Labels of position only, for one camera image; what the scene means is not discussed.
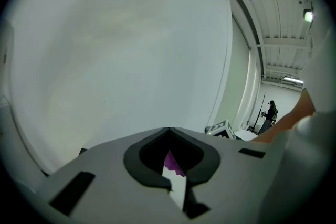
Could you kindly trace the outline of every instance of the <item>dark skirt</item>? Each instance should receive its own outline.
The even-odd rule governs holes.
[[[265,120],[264,124],[262,125],[258,135],[261,135],[263,132],[267,131],[268,129],[271,128],[272,121],[270,120]]]

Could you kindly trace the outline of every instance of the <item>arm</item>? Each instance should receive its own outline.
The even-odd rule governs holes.
[[[302,90],[300,99],[295,107],[278,121],[272,128],[253,139],[254,142],[271,143],[273,138],[281,131],[291,129],[299,120],[313,115],[315,108],[306,89]]]

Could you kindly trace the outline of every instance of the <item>person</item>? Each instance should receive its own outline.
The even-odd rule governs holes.
[[[268,104],[269,104],[269,110],[267,111],[267,113],[263,112],[263,115],[266,116],[266,119],[265,119],[258,135],[261,135],[263,132],[265,132],[265,131],[267,131],[268,129],[271,128],[273,117],[277,114],[277,108],[275,106],[274,101],[272,100]]]
[[[314,113],[336,110],[336,30],[330,7],[325,0],[311,0],[313,21],[309,33],[312,38],[312,58],[299,77],[303,90],[295,107],[273,127],[253,139],[271,143],[281,131],[293,128],[301,119]]]

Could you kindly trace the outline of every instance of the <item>ceiling light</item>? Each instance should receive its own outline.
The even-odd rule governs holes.
[[[303,81],[299,80],[299,79],[284,77],[284,80],[295,82],[295,83],[299,83],[299,84],[303,84]]]
[[[305,17],[305,21],[306,22],[311,22],[314,19],[314,14],[313,11],[311,9],[305,9],[303,11],[304,17]]]

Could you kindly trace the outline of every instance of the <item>ceiling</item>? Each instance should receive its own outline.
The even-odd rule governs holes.
[[[299,78],[299,71],[311,56],[310,24],[303,10],[311,0],[252,0],[262,40],[263,82],[300,90],[302,85],[284,81],[285,76]]]

